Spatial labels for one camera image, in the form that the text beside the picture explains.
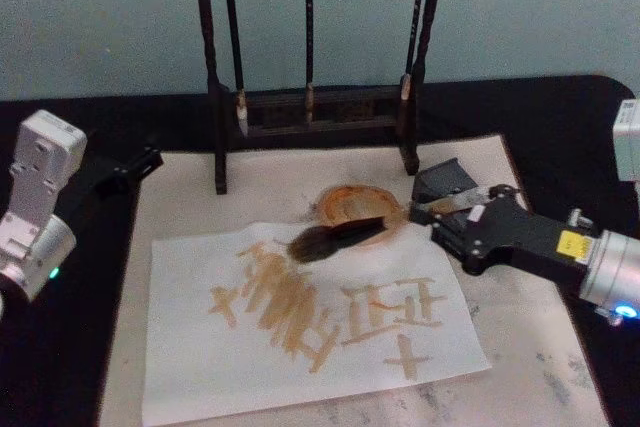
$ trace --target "black table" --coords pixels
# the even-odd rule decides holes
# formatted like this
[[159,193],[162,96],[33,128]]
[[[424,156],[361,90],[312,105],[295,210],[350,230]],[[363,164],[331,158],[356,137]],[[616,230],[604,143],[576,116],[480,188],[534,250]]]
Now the black table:
[[[633,97],[600,76],[428,84],[418,109],[419,139],[500,132],[536,212],[566,220],[581,207],[599,227],[634,235],[636,196],[617,179],[611,142],[618,106]],[[199,122],[206,105],[204,95],[0,102],[0,208],[8,202],[17,126],[34,111],[47,109],[97,132],[92,153],[118,158],[144,139],[165,150],[212,151],[212,136]],[[64,275],[45,287],[19,324],[0,327],[1,425],[97,421],[136,202],[137,193],[111,199],[78,236]],[[609,420],[640,425],[640,322],[612,329],[583,303],[565,301]]]

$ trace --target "brush tip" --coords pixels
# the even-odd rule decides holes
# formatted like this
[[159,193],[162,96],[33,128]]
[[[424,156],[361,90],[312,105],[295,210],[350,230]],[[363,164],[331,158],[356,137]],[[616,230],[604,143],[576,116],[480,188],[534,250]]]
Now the brush tip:
[[338,251],[331,228],[309,227],[287,246],[287,254],[301,264],[326,259]]

